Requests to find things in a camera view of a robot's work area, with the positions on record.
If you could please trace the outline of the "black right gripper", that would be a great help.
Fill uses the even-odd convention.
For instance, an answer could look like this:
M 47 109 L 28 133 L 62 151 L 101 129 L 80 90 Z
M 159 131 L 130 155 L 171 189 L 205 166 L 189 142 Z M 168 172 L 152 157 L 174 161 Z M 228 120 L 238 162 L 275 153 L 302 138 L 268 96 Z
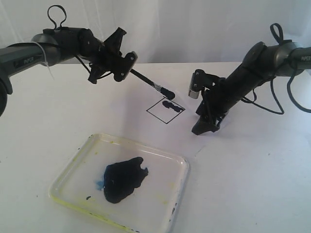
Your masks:
M 219 78 L 212 88 L 201 93 L 202 101 L 196 110 L 200 117 L 191 130 L 195 135 L 220 129 L 228 110 L 241 100 L 241 81 L 237 77 Z

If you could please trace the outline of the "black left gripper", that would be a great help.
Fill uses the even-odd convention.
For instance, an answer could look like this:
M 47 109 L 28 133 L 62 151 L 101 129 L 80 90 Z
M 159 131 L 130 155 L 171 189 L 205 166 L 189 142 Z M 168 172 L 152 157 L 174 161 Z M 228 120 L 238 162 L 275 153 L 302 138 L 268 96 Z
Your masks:
M 127 32 L 118 27 L 105 41 L 102 42 L 94 55 L 89 58 L 90 74 L 88 81 L 97 84 L 105 73 L 113 72 L 113 62 L 116 56 L 121 56 L 121 43 Z

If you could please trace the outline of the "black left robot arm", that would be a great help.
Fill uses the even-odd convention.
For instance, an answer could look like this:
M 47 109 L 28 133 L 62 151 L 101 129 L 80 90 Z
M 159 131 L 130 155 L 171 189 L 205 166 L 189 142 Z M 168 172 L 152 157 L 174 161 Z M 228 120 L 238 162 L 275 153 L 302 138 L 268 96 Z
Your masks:
M 8 95 L 13 92 L 10 77 L 35 65 L 47 67 L 71 58 L 87 60 L 88 81 L 96 84 L 105 73 L 112 73 L 120 82 L 133 66 L 130 55 L 120 51 L 124 30 L 118 28 L 104 42 L 97 39 L 90 29 L 58 27 L 44 29 L 32 42 L 17 43 L 0 50 L 0 111 L 4 112 Z

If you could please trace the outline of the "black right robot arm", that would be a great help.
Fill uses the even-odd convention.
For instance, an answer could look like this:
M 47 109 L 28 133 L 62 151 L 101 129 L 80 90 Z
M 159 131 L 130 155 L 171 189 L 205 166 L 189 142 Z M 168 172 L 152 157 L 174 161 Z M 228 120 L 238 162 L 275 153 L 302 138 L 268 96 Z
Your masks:
M 228 111 L 239 101 L 252 103 L 245 96 L 258 86 L 272 82 L 275 77 L 290 77 L 287 91 L 292 103 L 304 112 L 291 93 L 295 76 L 311 67 L 311 49 L 303 48 L 290 40 L 275 46 L 263 42 L 254 45 L 242 63 L 226 78 L 207 74 L 202 69 L 193 72 L 188 96 L 202 101 L 196 110 L 198 121 L 192 133 L 201 135 L 216 132 Z

